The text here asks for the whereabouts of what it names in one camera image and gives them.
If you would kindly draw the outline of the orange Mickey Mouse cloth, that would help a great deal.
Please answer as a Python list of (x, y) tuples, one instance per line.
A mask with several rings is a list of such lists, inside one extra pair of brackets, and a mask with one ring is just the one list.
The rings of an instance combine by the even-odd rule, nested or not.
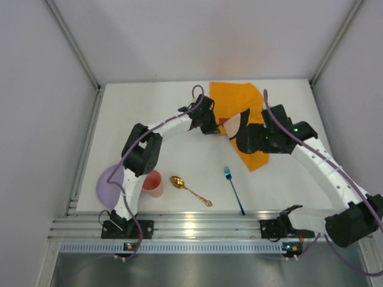
[(261, 151), (244, 154), (236, 146), (236, 134), (241, 125), (241, 112), (250, 109), (263, 109), (263, 96), (251, 83), (211, 82), (209, 95), (214, 101), (214, 115), (222, 135), (226, 135), (250, 172), (264, 166), (269, 155)]

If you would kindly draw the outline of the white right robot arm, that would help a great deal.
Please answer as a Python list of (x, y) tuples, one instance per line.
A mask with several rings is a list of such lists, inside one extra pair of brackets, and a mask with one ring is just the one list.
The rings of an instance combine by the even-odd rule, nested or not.
[(293, 123), (282, 105), (261, 111), (263, 123), (250, 122), (250, 110), (225, 124), (227, 134), (245, 154), (288, 154), (312, 176), (332, 204), (331, 210), (296, 204), (278, 217), (286, 233), (309, 230), (331, 238), (339, 247), (382, 229), (382, 196), (359, 187), (326, 151), (317, 132), (306, 121)]

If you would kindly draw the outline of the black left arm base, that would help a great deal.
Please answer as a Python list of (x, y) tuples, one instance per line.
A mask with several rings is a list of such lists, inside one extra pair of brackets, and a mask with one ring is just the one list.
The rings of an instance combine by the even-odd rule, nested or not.
[(119, 217), (114, 210), (108, 212), (109, 219), (102, 223), (102, 239), (152, 239), (154, 233), (153, 220), (138, 220), (142, 235), (133, 219), (126, 220)]

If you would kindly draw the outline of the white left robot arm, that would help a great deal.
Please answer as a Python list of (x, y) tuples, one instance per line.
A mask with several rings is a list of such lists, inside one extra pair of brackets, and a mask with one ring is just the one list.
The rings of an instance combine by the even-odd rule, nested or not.
[(120, 189), (114, 216), (130, 221), (137, 214), (138, 199), (146, 176), (157, 165), (160, 149), (168, 139), (200, 128), (205, 135), (218, 133), (214, 116), (214, 100), (200, 94), (188, 107), (159, 123), (136, 124), (123, 148), (121, 160), (107, 178), (107, 184)]

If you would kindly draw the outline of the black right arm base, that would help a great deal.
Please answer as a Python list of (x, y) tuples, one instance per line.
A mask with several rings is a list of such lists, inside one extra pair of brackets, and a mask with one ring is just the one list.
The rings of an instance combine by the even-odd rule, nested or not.
[(309, 230), (288, 231), (277, 219), (261, 219), (259, 221), (262, 239), (276, 242), (281, 239), (313, 239), (315, 233)]

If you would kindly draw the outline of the blue metallic fork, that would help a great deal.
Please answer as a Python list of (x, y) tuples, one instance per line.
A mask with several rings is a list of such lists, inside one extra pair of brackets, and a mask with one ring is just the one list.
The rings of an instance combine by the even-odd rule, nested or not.
[(240, 201), (240, 199), (239, 199), (239, 197), (238, 197), (238, 193), (236, 192), (235, 186), (234, 186), (233, 181), (232, 181), (232, 174), (231, 174), (231, 171), (230, 171), (230, 169), (229, 169), (228, 166), (225, 166), (225, 167), (224, 167), (224, 175), (225, 175), (226, 179), (230, 182), (230, 184), (231, 184), (231, 186), (232, 186), (232, 189), (233, 189), (234, 195), (235, 195), (235, 197), (236, 197), (236, 200), (237, 200), (237, 202), (238, 202), (238, 205), (239, 205), (241, 214), (242, 214), (243, 216), (245, 216), (244, 208), (242, 207), (241, 201)]

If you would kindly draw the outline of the gold ornate spoon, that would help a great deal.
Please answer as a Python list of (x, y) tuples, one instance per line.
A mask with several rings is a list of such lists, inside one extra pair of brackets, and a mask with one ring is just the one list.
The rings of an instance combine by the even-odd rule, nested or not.
[(179, 176), (171, 176), (170, 177), (170, 181), (171, 181), (171, 184), (174, 187), (176, 187), (178, 189), (187, 190), (192, 195), (194, 195), (198, 200), (200, 200), (205, 206), (212, 207), (212, 202), (210, 200), (205, 199), (204, 197), (202, 197), (202, 196), (196, 194), (195, 192), (193, 192), (191, 189), (187, 188), (186, 185), (185, 185), (184, 180), (182, 178), (180, 178)]

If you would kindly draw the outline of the pink plastic cup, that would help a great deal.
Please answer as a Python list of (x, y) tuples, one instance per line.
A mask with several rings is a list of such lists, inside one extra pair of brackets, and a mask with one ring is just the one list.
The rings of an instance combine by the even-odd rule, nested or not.
[(156, 170), (149, 173), (144, 180), (142, 190), (154, 198), (162, 196), (164, 187), (161, 174)]

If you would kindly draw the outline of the lilac plate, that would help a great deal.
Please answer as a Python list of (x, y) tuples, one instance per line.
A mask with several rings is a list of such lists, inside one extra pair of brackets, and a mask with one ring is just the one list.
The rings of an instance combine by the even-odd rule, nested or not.
[(97, 198), (109, 210), (115, 208), (121, 193), (120, 187), (107, 182), (115, 167), (116, 165), (110, 166), (104, 170), (96, 183)]

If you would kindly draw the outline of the left aluminium corner post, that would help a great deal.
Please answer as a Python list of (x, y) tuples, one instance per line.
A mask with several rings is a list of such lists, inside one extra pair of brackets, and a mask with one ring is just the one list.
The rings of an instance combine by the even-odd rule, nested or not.
[(54, 18), (54, 21), (57, 23), (60, 31), (62, 32), (65, 40), (67, 41), (67, 43), (68, 43), (70, 49), (72, 50), (75, 58), (78, 60), (83, 71), (87, 75), (93, 88), (96, 91), (99, 91), (101, 89), (101, 85), (98, 83), (98, 80), (96, 79), (93, 71), (91, 70), (89, 63), (86, 60), (86, 57), (84, 56), (83, 52), (81, 51), (80, 46), (78, 45), (73, 33), (71, 32), (65, 19), (63, 18), (63, 15), (60, 12), (58, 6), (56, 5), (56, 3), (53, 0), (43, 0), (43, 3), (46, 4), (49, 12), (51, 13), (51, 15)]

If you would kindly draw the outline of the aluminium corner post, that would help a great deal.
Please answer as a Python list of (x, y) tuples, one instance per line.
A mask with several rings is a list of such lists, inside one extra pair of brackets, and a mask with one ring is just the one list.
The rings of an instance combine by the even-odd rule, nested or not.
[(341, 44), (342, 40), (349, 31), (350, 27), (352, 26), (353, 22), (357, 18), (365, 3), (365, 0), (355, 0), (352, 2), (351, 8), (348, 10), (341, 25), (339, 26), (339, 29), (337, 30), (335, 36), (333, 37), (329, 46), (327, 47), (324, 56), (321, 58), (317, 68), (315, 69), (312, 78), (309, 80), (309, 85), (312, 90), (315, 88), (323, 72), (326, 70), (326, 67), (330, 63), (332, 57), (335, 55), (335, 52), (337, 51), (339, 45)]
[(53, 0), (43, 0), (43, 3), (46, 4), (49, 12), (51, 13), (51, 15), (54, 18), (54, 21), (57, 23), (60, 31), (62, 32), (65, 40), (67, 41), (67, 43), (68, 43), (70, 49), (72, 50), (75, 58), (78, 60), (83, 71), (87, 75), (93, 88), (96, 91), (99, 91), (101, 89), (101, 85), (98, 83), (98, 80), (96, 79), (93, 71), (91, 70), (89, 63), (86, 60), (86, 57), (84, 56), (83, 52), (81, 51), (80, 46), (78, 45), (73, 33), (71, 32), (65, 19), (63, 18), (63, 15), (60, 12), (58, 6), (56, 5), (56, 3)]

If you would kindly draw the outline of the aluminium frame rail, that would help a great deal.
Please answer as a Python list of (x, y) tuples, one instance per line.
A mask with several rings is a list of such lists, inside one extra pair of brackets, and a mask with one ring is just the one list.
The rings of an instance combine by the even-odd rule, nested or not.
[[(154, 221), (154, 240), (259, 240), (260, 223), (274, 219), (275, 211), (250, 212), (243, 216), (236, 212), (165, 212), (140, 213), (138, 219)], [(100, 222), (108, 219), (106, 214), (69, 214), (55, 218), (51, 224), (50, 240), (99, 240)]]

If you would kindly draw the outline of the right aluminium corner post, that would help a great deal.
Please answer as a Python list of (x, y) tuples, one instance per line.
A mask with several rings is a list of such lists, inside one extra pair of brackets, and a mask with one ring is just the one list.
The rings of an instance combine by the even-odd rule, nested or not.
[(337, 51), (339, 45), (341, 44), (342, 40), (349, 31), (350, 27), (352, 26), (353, 22), (357, 18), (365, 3), (365, 0), (355, 0), (352, 2), (351, 8), (348, 10), (341, 25), (339, 26), (339, 29), (337, 30), (335, 36), (333, 37), (329, 46), (327, 47), (324, 56), (321, 58), (317, 68), (315, 69), (312, 78), (309, 80), (309, 85), (312, 90), (315, 88), (323, 72), (326, 70), (326, 67), (330, 63), (332, 57), (335, 55), (335, 52)]

